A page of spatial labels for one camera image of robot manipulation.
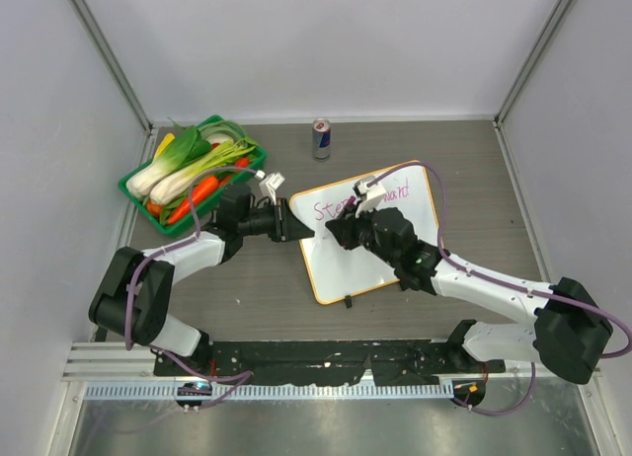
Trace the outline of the white marker with magenta cap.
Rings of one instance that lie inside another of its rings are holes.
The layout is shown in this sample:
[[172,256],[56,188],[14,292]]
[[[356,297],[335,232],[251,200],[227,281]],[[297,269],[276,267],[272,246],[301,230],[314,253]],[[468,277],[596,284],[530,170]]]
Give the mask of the white marker with magenta cap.
[[342,208],[341,213],[348,214],[350,211],[354,209],[355,206],[356,206],[356,197],[352,195],[344,202],[344,207]]

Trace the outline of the whiteboard with orange frame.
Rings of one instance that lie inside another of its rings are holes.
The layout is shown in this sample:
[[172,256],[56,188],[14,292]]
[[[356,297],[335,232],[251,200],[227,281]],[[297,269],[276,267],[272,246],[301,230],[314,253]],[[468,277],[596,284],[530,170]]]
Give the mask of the whiteboard with orange frame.
[[290,208],[314,231],[300,242],[315,300],[330,305],[399,282],[435,293],[441,261],[427,171],[397,165],[295,194]]

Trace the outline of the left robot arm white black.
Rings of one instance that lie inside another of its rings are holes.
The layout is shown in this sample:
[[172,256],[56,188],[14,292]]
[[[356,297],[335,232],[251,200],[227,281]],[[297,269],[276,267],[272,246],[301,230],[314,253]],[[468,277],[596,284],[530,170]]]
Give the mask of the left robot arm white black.
[[287,199],[254,201],[249,186],[228,186],[198,233],[162,248],[118,249],[90,305],[89,320],[131,343],[176,356],[188,375],[210,368],[207,333],[168,313],[172,287],[208,267],[226,263],[248,236],[266,235],[275,243],[314,236],[291,211]]

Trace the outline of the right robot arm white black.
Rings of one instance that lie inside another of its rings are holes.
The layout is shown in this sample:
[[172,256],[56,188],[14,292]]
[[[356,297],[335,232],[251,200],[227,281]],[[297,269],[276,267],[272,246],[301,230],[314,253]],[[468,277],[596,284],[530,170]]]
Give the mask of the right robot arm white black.
[[463,300],[511,319],[508,325],[463,321],[445,349],[456,371],[483,361],[521,360],[584,385],[612,336],[612,325],[576,280],[550,284],[476,269],[419,239],[397,208],[356,213],[349,207],[326,227],[343,249],[364,248],[391,266],[404,290]]

